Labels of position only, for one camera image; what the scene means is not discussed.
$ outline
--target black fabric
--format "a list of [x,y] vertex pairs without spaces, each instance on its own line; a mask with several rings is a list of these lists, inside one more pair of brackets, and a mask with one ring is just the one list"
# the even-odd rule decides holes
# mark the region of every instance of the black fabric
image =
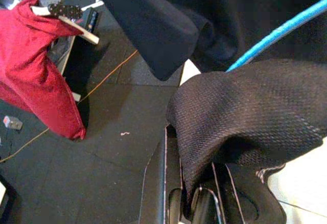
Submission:
[[327,135],[327,65],[268,60],[193,77],[167,112],[176,128],[189,197],[216,161],[257,169],[281,165]]
[[[154,75],[166,80],[188,58],[202,72],[226,70],[273,29],[319,0],[103,1]],[[320,61],[326,55],[326,17],[304,25],[256,60]]]

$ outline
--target red fabric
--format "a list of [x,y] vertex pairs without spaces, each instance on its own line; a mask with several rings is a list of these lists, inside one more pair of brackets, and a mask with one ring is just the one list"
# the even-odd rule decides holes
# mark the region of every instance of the red fabric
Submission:
[[59,36],[81,32],[58,19],[33,14],[38,0],[24,0],[12,11],[0,10],[0,98],[33,112],[53,132],[84,138],[85,127],[64,78],[46,57]]

